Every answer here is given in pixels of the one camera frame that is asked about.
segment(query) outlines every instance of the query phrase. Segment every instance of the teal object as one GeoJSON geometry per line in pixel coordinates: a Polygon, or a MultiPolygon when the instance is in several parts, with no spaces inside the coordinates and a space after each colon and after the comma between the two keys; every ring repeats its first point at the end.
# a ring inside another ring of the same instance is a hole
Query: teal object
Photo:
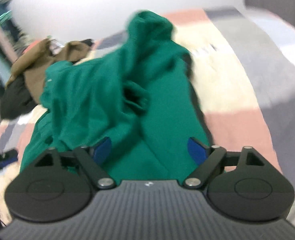
{"type": "Polygon", "coordinates": [[[120,49],[78,66],[51,65],[40,97],[48,111],[35,125],[21,170],[48,147],[65,151],[110,137],[112,152],[101,166],[117,183],[182,182],[197,167],[188,139],[206,145],[208,139],[190,100],[183,60],[189,52],[171,40],[172,29],[167,19],[143,11],[120,49]]]}

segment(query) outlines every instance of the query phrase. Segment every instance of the bed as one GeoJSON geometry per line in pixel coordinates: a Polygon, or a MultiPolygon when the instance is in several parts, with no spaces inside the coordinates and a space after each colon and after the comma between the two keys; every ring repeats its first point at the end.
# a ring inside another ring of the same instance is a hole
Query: bed
{"type": "MultiPolygon", "coordinates": [[[[193,59],[191,83],[213,141],[229,151],[255,147],[295,189],[295,29],[269,11],[191,9],[164,15],[173,40],[193,59]]],[[[124,43],[121,31],[95,43],[95,58],[124,43]]],[[[0,124],[0,152],[19,162],[0,171],[1,220],[10,223],[3,194],[17,176],[36,121],[46,109],[0,124]]],[[[295,201],[287,218],[295,226],[295,201]]]]}

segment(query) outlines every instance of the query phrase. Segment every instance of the green hoodie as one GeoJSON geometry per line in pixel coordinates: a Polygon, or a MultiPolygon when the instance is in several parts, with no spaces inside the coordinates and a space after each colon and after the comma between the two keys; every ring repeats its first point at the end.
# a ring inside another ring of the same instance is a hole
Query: green hoodie
{"type": "Polygon", "coordinates": [[[107,136],[112,152],[102,168],[117,183],[187,177],[197,167],[189,137],[206,145],[208,139],[190,100],[183,60],[189,52],[171,40],[172,29],[143,11],[118,50],[78,66],[51,65],[40,97],[48,111],[35,125],[21,171],[49,147],[66,151],[107,136]]]}

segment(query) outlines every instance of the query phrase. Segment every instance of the black fabric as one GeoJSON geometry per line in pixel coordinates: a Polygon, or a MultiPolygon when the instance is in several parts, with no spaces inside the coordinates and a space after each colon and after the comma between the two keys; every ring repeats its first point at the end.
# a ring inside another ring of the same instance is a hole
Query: black fabric
{"type": "Polygon", "coordinates": [[[5,90],[1,99],[2,119],[13,120],[21,114],[27,114],[37,106],[24,82],[24,76],[18,76],[5,90]]]}
{"type": "Polygon", "coordinates": [[[84,41],[81,41],[82,43],[88,45],[89,47],[91,47],[93,45],[93,40],[92,39],[86,39],[84,41]]]}

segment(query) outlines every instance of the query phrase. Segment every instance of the white wall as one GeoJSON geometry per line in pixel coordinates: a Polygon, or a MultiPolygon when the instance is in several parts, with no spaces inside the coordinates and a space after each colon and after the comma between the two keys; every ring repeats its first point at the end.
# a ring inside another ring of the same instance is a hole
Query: white wall
{"type": "Polygon", "coordinates": [[[120,31],[139,9],[162,14],[217,6],[244,8],[243,0],[13,0],[10,9],[15,21],[35,38],[52,35],[67,42],[120,31]]]}

